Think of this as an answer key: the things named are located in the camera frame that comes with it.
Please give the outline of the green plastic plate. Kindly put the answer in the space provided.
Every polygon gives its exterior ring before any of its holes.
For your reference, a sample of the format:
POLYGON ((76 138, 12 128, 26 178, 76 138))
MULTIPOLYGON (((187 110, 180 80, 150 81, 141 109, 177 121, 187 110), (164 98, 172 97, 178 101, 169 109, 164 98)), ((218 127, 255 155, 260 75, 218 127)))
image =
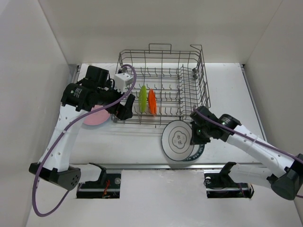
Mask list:
POLYGON ((145 85, 143 85, 140 89, 138 103, 140 112, 144 113, 147 106, 147 89, 145 85))

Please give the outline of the plain white ceramic plate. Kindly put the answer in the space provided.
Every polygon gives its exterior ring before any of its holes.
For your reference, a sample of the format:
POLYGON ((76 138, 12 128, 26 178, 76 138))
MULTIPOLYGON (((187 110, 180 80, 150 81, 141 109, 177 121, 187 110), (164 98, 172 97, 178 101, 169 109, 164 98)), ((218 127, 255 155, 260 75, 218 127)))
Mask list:
POLYGON ((194 145, 194 149, 191 153, 191 155, 189 157, 187 157, 186 159, 184 159, 184 162, 191 162, 191 161, 195 161, 198 158, 201 157, 201 155, 203 154, 205 150, 205 145, 194 145))

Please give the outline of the white plate with grey pattern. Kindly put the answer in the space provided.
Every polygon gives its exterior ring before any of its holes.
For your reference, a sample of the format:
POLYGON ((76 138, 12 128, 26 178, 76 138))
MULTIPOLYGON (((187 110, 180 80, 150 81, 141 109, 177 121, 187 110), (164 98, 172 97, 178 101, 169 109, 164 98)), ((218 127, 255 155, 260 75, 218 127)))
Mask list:
POLYGON ((172 121, 164 128, 161 136, 161 146, 166 157, 172 161, 187 159, 194 146, 190 144, 191 127, 184 121, 172 121))

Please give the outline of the pink plastic plate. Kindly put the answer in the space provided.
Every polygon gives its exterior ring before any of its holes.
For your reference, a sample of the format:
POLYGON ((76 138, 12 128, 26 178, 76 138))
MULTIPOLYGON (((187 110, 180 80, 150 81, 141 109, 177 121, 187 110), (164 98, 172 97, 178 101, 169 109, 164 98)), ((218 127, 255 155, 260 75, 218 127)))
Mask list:
POLYGON ((107 110, 101 110, 90 114, 84 120, 84 124, 88 126, 97 126, 106 122, 110 118, 110 113, 107 110))

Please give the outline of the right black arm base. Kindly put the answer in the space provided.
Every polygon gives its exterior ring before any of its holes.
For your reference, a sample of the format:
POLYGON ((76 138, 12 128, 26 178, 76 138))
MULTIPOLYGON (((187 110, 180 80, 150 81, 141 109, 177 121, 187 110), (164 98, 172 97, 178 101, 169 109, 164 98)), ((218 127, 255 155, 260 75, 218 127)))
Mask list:
POLYGON ((204 186, 208 199, 251 199, 254 188, 248 183, 235 183, 229 176, 220 173, 204 173, 204 186))

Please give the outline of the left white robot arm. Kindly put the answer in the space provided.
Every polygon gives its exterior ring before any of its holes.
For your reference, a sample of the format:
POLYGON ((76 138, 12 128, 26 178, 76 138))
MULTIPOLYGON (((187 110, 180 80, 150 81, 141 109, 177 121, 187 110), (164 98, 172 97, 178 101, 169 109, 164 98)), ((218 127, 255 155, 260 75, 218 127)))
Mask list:
POLYGON ((73 166, 71 152, 88 116, 106 111, 122 121, 132 118, 135 96, 131 91, 136 81, 136 70, 129 64, 123 65, 114 76, 106 69, 90 65, 83 79, 65 88, 47 149, 39 161, 29 167, 29 172, 35 176, 33 193, 40 179, 68 192, 80 183, 90 182, 97 188, 105 184, 107 171, 104 167, 94 163, 73 166))

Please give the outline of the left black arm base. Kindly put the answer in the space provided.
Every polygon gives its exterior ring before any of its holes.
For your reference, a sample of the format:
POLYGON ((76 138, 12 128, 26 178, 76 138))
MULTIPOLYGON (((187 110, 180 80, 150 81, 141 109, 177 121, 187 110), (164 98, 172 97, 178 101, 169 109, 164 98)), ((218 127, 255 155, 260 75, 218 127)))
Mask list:
POLYGON ((76 198, 119 199, 121 176, 121 170, 107 170, 105 180, 81 183, 77 188, 76 198))

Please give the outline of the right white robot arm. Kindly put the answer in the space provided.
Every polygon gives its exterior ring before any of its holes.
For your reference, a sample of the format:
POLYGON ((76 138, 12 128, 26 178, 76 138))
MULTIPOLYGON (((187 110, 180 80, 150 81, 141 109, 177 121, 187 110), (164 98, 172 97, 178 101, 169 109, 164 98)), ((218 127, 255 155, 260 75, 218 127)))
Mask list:
POLYGON ((195 108, 190 117, 192 145, 205 145, 211 139, 221 140, 264 165, 260 168, 227 162, 211 184, 213 189, 247 183, 269 188, 289 201, 299 197, 298 192, 303 185, 302 154, 294 156, 282 151, 250 132, 236 118, 228 114, 218 118, 205 106, 195 108))

